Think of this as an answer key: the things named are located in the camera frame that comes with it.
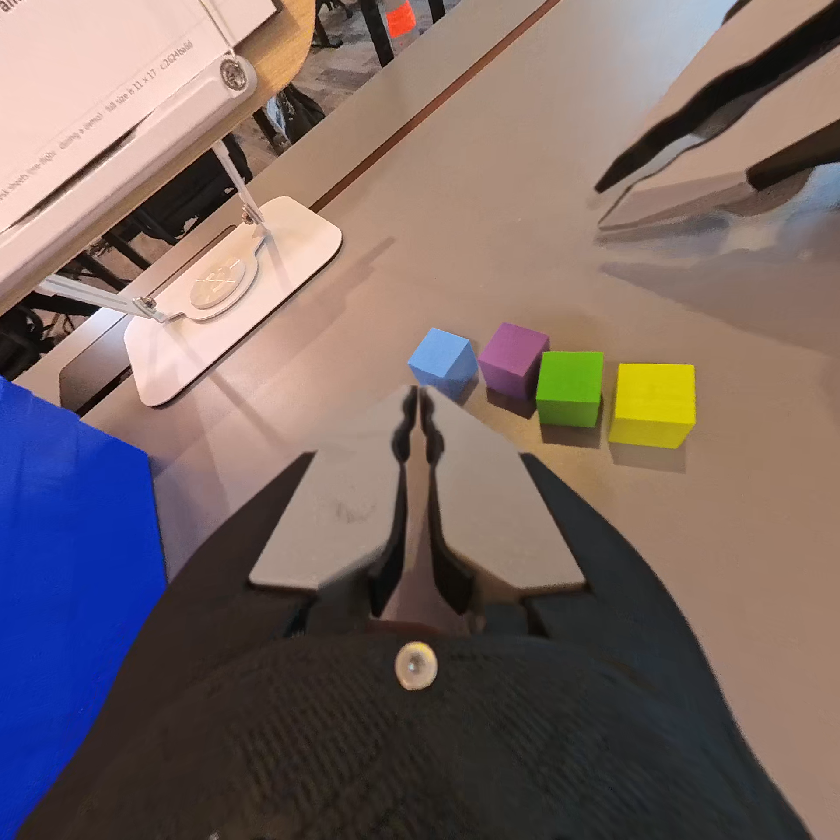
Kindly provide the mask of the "yellow foam cube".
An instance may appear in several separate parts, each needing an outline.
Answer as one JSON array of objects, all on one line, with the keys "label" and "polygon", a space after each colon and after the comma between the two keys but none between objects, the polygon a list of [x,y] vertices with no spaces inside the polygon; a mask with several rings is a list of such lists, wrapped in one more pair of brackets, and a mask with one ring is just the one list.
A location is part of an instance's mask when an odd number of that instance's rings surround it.
[{"label": "yellow foam cube", "polygon": [[610,444],[678,449],[696,422],[693,365],[618,365]]}]

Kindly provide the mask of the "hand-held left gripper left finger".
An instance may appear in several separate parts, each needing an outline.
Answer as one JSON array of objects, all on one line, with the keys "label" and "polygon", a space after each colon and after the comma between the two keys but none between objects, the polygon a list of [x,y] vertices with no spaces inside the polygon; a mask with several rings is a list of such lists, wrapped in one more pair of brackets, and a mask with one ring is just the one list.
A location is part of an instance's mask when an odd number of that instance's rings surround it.
[{"label": "hand-held left gripper left finger", "polygon": [[405,560],[406,462],[418,389],[403,385],[325,438],[248,575],[264,590],[353,585],[379,617]]}]

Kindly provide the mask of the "blue foam cube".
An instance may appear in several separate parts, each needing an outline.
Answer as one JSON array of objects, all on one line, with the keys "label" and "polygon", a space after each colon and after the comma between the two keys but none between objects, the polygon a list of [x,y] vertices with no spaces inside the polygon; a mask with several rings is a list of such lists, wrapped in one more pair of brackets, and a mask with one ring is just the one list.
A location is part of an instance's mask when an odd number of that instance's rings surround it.
[{"label": "blue foam cube", "polygon": [[458,401],[478,375],[478,361],[470,341],[431,328],[407,360],[418,384],[434,387]]}]

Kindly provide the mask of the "blue plastic bin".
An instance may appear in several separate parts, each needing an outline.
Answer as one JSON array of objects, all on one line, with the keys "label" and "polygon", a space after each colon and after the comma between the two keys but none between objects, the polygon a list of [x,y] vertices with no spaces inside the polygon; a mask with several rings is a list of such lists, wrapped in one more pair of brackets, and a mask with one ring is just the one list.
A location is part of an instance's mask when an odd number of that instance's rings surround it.
[{"label": "blue plastic bin", "polygon": [[147,454],[2,379],[2,838],[79,749],[165,587]]}]

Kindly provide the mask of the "green foam cube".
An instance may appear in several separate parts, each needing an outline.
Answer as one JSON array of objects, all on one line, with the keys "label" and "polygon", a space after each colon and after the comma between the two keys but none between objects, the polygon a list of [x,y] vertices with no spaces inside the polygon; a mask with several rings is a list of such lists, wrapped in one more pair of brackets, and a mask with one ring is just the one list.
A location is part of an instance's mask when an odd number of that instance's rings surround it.
[{"label": "green foam cube", "polygon": [[601,411],[603,368],[602,352],[543,352],[535,395],[541,425],[594,428]]}]

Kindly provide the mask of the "purple foam cube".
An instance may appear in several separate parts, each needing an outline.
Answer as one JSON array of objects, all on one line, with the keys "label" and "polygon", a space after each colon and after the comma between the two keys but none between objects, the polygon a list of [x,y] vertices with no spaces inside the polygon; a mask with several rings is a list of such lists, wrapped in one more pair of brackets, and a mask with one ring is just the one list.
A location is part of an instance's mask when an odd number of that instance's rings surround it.
[{"label": "purple foam cube", "polygon": [[542,356],[549,350],[548,334],[501,323],[478,357],[487,389],[523,402],[533,399]]}]

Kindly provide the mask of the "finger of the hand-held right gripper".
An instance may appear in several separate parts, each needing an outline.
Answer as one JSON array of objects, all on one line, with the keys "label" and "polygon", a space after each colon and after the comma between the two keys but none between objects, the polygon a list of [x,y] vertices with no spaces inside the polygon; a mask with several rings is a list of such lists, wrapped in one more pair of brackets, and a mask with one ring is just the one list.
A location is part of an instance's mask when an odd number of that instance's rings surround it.
[{"label": "finger of the hand-held right gripper", "polygon": [[766,92],[716,137],[632,185],[598,228],[646,226],[744,202],[762,192],[747,182],[750,166],[838,121],[839,55],[831,51]]},{"label": "finger of the hand-held right gripper", "polygon": [[781,80],[838,41],[838,2],[736,2],[595,184],[603,193],[742,97]]}]

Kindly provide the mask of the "dark bulky object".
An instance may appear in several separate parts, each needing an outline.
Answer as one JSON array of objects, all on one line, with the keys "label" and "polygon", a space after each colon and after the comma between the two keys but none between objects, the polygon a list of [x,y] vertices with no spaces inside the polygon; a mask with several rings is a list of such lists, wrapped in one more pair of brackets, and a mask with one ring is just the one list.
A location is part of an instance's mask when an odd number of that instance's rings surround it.
[{"label": "dark bulky object", "polygon": [[121,222],[121,234],[131,240],[138,234],[174,245],[193,224],[210,217],[236,187],[210,150],[162,186]]}]

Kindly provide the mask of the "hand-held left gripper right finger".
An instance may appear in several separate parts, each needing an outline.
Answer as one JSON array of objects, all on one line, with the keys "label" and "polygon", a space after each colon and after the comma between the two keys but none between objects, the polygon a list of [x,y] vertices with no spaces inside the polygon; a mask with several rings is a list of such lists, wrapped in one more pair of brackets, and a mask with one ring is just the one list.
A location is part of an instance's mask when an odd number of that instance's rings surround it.
[{"label": "hand-held left gripper right finger", "polygon": [[458,615],[578,592],[585,577],[517,448],[432,387],[420,391],[434,582]]}]

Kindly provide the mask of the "white instruction sheet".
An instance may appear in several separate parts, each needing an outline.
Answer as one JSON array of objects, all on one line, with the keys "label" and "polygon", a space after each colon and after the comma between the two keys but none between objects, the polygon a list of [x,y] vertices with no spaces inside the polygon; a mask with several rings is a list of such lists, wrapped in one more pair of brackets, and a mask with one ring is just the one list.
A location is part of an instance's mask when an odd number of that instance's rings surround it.
[{"label": "white instruction sheet", "polygon": [[2,231],[276,11],[271,1],[2,1]]}]

